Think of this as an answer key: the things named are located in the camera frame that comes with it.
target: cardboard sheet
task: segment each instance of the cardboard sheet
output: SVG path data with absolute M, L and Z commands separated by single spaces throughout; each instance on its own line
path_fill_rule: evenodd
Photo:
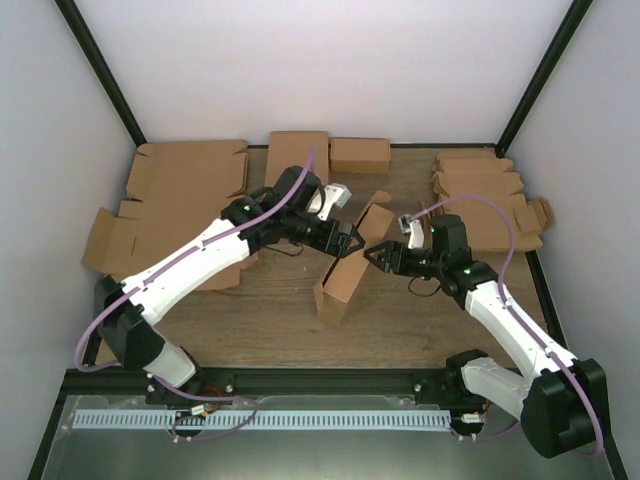
M 477 194 L 495 202 L 509 217 L 514 228 L 516 250 L 531 251 L 542 246 L 540 233 L 553 222 L 553 212 L 544 198 L 527 201 L 520 174 L 513 162 L 496 158 L 485 150 L 478 157 L 456 151 L 442 152 L 434 166 L 433 190 L 438 200 Z M 467 229 L 469 246 L 477 251 L 505 251 L 509 234 L 500 215 L 491 206 L 473 199 L 449 203 L 433 215 L 459 215 Z
M 193 240 L 245 189 L 243 140 L 145 144 L 138 148 L 127 199 L 118 215 L 101 208 L 83 263 L 117 280 L 143 271 Z M 199 290 L 238 285 L 250 258 L 203 283 Z
M 388 173 L 391 144 L 384 138 L 332 138 L 331 171 Z
M 327 132 L 271 132 L 267 152 L 265 186 L 273 186 L 291 165 L 303 167 L 315 147 L 314 169 L 323 185 L 329 183 L 329 134 Z
M 355 225 L 366 242 L 365 248 L 380 243 L 393 223 L 393 212 L 378 205 L 390 201 L 388 193 L 378 191 L 360 213 Z M 336 327 L 343 323 L 349 304 L 369 266 L 363 254 L 364 249 L 347 258 L 331 261 L 314 286 L 318 318 L 322 322 Z

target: closed cardboard box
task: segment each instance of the closed cardboard box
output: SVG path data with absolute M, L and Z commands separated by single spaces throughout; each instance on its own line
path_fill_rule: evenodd
M 384 138 L 331 139 L 331 171 L 344 173 L 388 173 L 391 145 Z

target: cable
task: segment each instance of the cable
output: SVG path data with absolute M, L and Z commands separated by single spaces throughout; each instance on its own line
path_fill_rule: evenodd
M 423 293 L 418 293 L 418 292 L 416 292 L 416 291 L 411 289 L 411 285 L 413 284 L 413 282 L 415 282 L 418 279 L 422 280 L 422 277 L 413 277 L 411 280 L 409 280 L 409 284 L 407 285 L 407 290 L 409 290 L 411 293 L 413 293 L 416 297 L 424 297 L 424 298 L 433 297 L 436 293 L 438 293 L 442 289 L 442 287 L 440 285 L 438 285 L 436 287 L 436 289 L 431 293 L 428 293 L 426 295 L 423 294 Z
M 212 414 L 214 414 L 215 412 L 217 412 L 220 409 L 220 402 L 224 401 L 225 397 L 222 396 L 222 391 L 218 387 L 215 387 L 215 386 L 212 386 L 212 385 L 206 386 L 202 390 L 205 391 L 205 392 L 206 391 L 214 391 L 216 393 L 216 397 L 211 397 L 211 400 L 213 400 L 216 404 L 213 407 L 213 410 L 207 412 L 208 415 L 212 415 Z M 258 413 L 258 409 L 255 408 L 251 412 L 251 414 L 249 415 L 248 418 L 246 418 L 242 422 L 238 423 L 234 427 L 230 428 L 229 430 L 226 430 L 226 431 L 224 431 L 222 433 L 219 433 L 217 435 L 207 435 L 207 436 L 204 436 L 204 437 L 202 437 L 202 436 L 186 437 L 185 441 L 187 441 L 187 442 L 194 442 L 194 441 L 195 442 L 202 442 L 202 441 L 205 441 L 205 440 L 214 440 L 216 438 L 225 437 L 227 435 L 230 435 L 232 433 L 237 432 L 242 427 L 244 427 L 244 426 L 248 425 L 249 423 L 251 423 L 253 421 L 253 419 L 256 417 L 257 413 Z M 198 415 L 188 415 L 188 416 L 176 419 L 174 424 L 171 426 L 171 431 L 169 433 L 171 438 L 173 438 L 174 442 L 178 443 L 180 441 L 180 438 L 181 438 L 181 436 L 178 435 L 178 433 L 176 431 L 178 425 L 180 425 L 180 423 L 182 423 L 182 422 L 185 422 L 185 421 L 191 420 L 191 419 L 202 419 L 202 418 L 200 416 L 198 416 Z
M 258 223 L 262 222 L 263 220 L 266 220 L 267 218 L 271 217 L 275 213 L 277 213 L 282 207 L 284 207 L 286 205 L 286 203 L 291 199 L 291 197 L 298 190 L 298 188 L 300 188 L 300 185 L 302 185 L 302 182 L 304 181 L 305 177 L 307 176 L 307 173 L 309 173 L 309 170 L 311 169 L 311 167 L 313 165 L 314 159 L 315 159 L 315 147 L 312 147 L 311 148 L 311 153 L 309 154 L 309 158 L 307 159 L 307 163 L 305 164 L 304 168 L 300 172 L 300 175 L 298 176 L 298 178 L 296 179 L 296 181 L 292 185 L 291 189 L 282 197 L 282 199 L 280 199 L 280 201 L 272 209 L 270 209 L 269 211 L 263 213 L 262 215 L 260 215 L 260 216 L 258 216 L 256 218 L 254 218 L 253 220 L 249 220 L 246 223 L 243 223 L 243 224 L 241 224 L 241 225 L 239 225 L 237 227 L 234 227 L 234 228 L 230 228 L 229 230 L 226 230 L 226 231 L 224 231 L 222 233 L 219 233 L 218 235 L 214 235 L 213 237 L 204 240 L 202 242 L 203 246 L 210 245 L 213 242 L 216 242 L 216 241 L 218 241 L 218 240 L 220 240 L 220 239 L 222 239 L 224 237 L 227 237 L 229 235 L 233 235 L 234 233 L 238 233 L 238 232 L 241 232 L 243 230 L 246 230 L 247 228 L 250 228 L 250 227 L 258 224 Z M 147 286 L 147 285 L 151 284 L 160 275 L 165 273 L 167 270 L 173 268 L 175 265 L 180 263 L 182 260 L 187 258 L 189 255 L 197 252 L 198 250 L 200 250 L 200 248 L 197 247 L 197 246 L 193 246 L 192 248 L 189 248 L 188 250 L 185 250 L 180 255 L 178 255 L 177 257 L 173 258 L 171 261 L 167 262 L 165 265 L 163 265 L 161 268 L 159 268 L 156 272 L 154 272 L 151 276 L 149 276 L 149 278 L 144 280 L 142 282 L 143 285 Z M 103 368 L 119 365 L 119 363 L 117 361 L 112 360 L 112 361 L 103 363 L 102 365 L 93 365 L 91 367 L 85 367 L 82 364 L 82 358 L 84 356 L 84 351 L 86 350 L 87 345 L 89 343 L 89 337 L 91 337 L 91 334 L 94 332 L 94 330 L 96 330 L 98 328 L 98 326 L 101 325 L 102 322 L 104 320 L 106 320 L 107 317 L 111 313 L 113 313 L 113 311 L 115 311 L 120 305 L 124 304 L 127 300 L 129 300 L 133 295 L 135 295 L 139 291 L 140 291 L 139 287 L 134 287 L 129 292 L 127 292 L 126 294 L 124 294 L 121 297 L 119 297 L 115 302 L 110 304 L 107 308 L 105 308 L 89 324 L 87 329 L 84 331 L 84 333 L 80 337 L 80 341 L 78 341 L 78 344 L 76 345 L 76 350 L 75 350 L 75 354 L 74 354 L 75 367 L 79 371 L 85 372 L 85 373 L 90 373 L 90 372 L 95 372 L 97 370 L 102 370 Z
M 242 422 L 238 423 L 234 427 L 231 427 L 229 430 L 225 430 L 224 432 L 216 433 L 215 435 L 207 435 L 207 436 L 204 436 L 204 437 L 201 437 L 201 436 L 186 437 L 185 441 L 186 442 L 205 442 L 207 440 L 216 440 L 218 438 L 226 437 L 228 435 L 231 435 L 232 433 L 236 433 L 242 427 L 245 427 L 245 426 L 249 425 L 251 422 L 253 422 L 253 420 L 256 418 L 256 414 L 257 413 L 258 413 L 258 411 L 254 410 Z M 187 420 L 202 420 L 202 419 L 200 417 L 196 416 L 196 415 L 188 415 L 186 417 L 178 418 L 174 422 L 174 424 L 171 426 L 171 436 L 173 437 L 173 441 L 174 442 L 178 443 L 180 441 L 180 438 L 182 438 L 182 437 L 180 437 L 180 435 L 178 435 L 178 432 L 176 431 L 176 428 L 182 422 L 186 422 Z
M 513 422 L 513 424 L 511 424 L 509 427 L 505 428 L 501 432 L 492 433 L 491 435 L 484 435 L 484 436 L 475 437 L 475 438 L 465 437 L 464 435 L 456 432 L 453 428 L 450 428 L 449 431 L 451 432 L 451 435 L 453 435 L 454 437 L 458 437 L 458 441 L 470 440 L 472 442 L 486 442 L 486 441 L 497 440 L 499 438 L 506 437 L 510 433 L 515 432 L 519 426 L 520 426 L 520 422 L 516 420 L 515 422 Z
M 215 387 L 213 385 L 207 385 L 206 387 L 204 387 L 202 389 L 203 392 L 214 392 L 216 394 L 216 397 L 220 398 L 222 397 L 222 390 L 220 390 L 218 387 Z M 220 410 L 220 402 L 215 402 L 215 405 L 213 406 L 213 409 L 209 412 L 207 412 L 209 415 L 211 415 L 212 413 L 217 412 L 218 410 Z
M 428 213 L 444 205 L 447 205 L 448 203 L 456 202 L 462 199 L 473 199 L 473 200 L 479 200 L 481 202 L 486 203 L 487 205 L 492 207 L 496 212 L 498 212 L 500 217 L 502 217 L 502 220 L 504 221 L 505 225 L 507 226 L 507 230 L 509 231 L 509 253 L 507 254 L 507 258 L 505 259 L 504 264 L 500 269 L 500 273 L 498 274 L 498 292 L 500 293 L 500 298 L 502 299 L 502 302 L 507 308 L 507 311 L 511 313 L 513 318 L 520 324 L 520 326 L 531 336 L 531 338 L 533 338 L 533 340 L 538 345 L 540 345 L 540 348 L 549 352 L 547 356 L 555 362 L 558 368 L 560 368 L 562 373 L 567 377 L 567 379 L 569 380 L 569 383 L 571 383 L 571 386 L 575 389 L 576 393 L 578 394 L 578 397 L 580 398 L 580 401 L 584 405 L 587 415 L 589 416 L 589 420 L 591 421 L 594 435 L 596 437 L 595 449 L 593 450 L 593 452 L 589 454 L 584 454 L 584 455 L 591 458 L 600 456 L 604 450 L 604 436 L 602 434 L 602 427 L 600 426 L 600 421 L 598 420 L 598 416 L 596 415 L 596 412 L 593 409 L 593 405 L 591 405 L 591 402 L 589 401 L 589 397 L 587 397 L 587 394 L 585 393 L 584 389 L 582 388 L 580 383 L 578 383 L 578 381 L 575 379 L 575 376 L 573 375 L 573 373 L 571 373 L 569 368 L 562 362 L 562 360 L 560 360 L 560 358 L 554 351 L 549 349 L 549 345 L 547 345 L 547 343 L 527 324 L 527 322 L 520 316 L 520 314 L 513 308 L 513 306 L 511 306 L 510 302 L 507 299 L 507 295 L 505 292 L 504 276 L 507 271 L 507 267 L 509 266 L 509 263 L 511 263 L 511 259 L 513 258 L 515 248 L 516 248 L 515 234 L 513 232 L 513 226 L 511 225 L 511 220 L 509 219 L 509 217 L 507 217 L 507 215 L 502 211 L 502 209 L 491 200 L 484 198 L 481 195 L 467 193 L 463 195 L 456 195 L 454 197 L 447 198 L 446 200 L 437 202 L 434 205 L 428 208 L 425 208 L 419 211 L 418 213 L 416 213 L 415 215 L 413 215 L 410 221 L 416 220 L 424 215 L 427 215 Z

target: stacked cardboard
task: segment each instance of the stacked cardboard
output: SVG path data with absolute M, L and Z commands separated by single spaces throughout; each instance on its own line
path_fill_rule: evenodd
M 438 201 L 470 193 L 492 200 L 511 220 L 518 251 L 540 248 L 540 233 L 554 222 L 547 200 L 535 198 L 527 201 L 520 174 L 513 171 L 513 162 L 497 158 L 488 149 L 440 152 L 434 167 L 433 190 Z M 486 203 L 463 199 L 440 207 L 433 215 L 443 213 L 462 218 L 472 249 L 508 250 L 507 228 L 500 215 Z
M 98 211 L 83 263 L 116 280 L 155 265 L 193 240 L 220 215 L 229 197 L 245 189 L 248 166 L 243 140 L 145 144 L 138 148 L 118 214 Z M 238 285 L 232 265 L 199 290 Z

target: black metal frame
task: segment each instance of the black metal frame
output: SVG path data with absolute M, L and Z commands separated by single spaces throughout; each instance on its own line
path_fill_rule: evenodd
M 556 64 L 568 46 L 573 34 L 586 15 L 593 0 L 574 0 L 560 24 L 545 55 L 536 69 L 520 102 L 518 103 L 507 127 L 497 144 L 468 143 L 443 144 L 424 143 L 394 145 L 404 147 L 493 147 L 498 155 L 504 156 L 518 131 L 526 120 L 535 101 L 542 92 Z M 94 69 L 105 92 L 113 103 L 122 123 L 126 127 L 136 146 L 146 143 L 142 129 L 120 90 L 115 77 L 102 56 L 87 24 L 74 0 L 55 0 L 60 12 L 67 21 L 87 60 Z M 253 148 L 265 148 L 255 145 Z M 563 346 L 566 341 L 558 316 L 551 299 L 549 288 L 536 252 L 527 253 L 534 285 L 544 319 L 551 337 Z M 99 338 L 94 338 L 92 348 L 87 350 L 85 361 L 95 362 Z M 456 396 L 446 386 L 443 369 L 213 369 L 206 368 L 205 375 L 212 382 L 223 384 L 232 382 L 234 392 L 244 395 L 283 395 L 283 394 L 377 394 L 377 395 L 413 395 L 419 403 L 436 403 L 442 408 L 463 409 L 476 405 L 478 398 L 467 399 Z M 64 402 L 69 395 L 141 395 L 146 391 L 148 379 L 142 373 L 126 372 L 121 369 L 106 369 L 91 375 L 76 370 L 68 370 L 57 401 L 53 408 L 49 424 L 34 461 L 30 479 L 41 477 L 51 448 Z M 420 384 L 419 392 L 415 385 Z M 614 478 L 628 478 L 612 436 L 605 441 L 605 451 Z

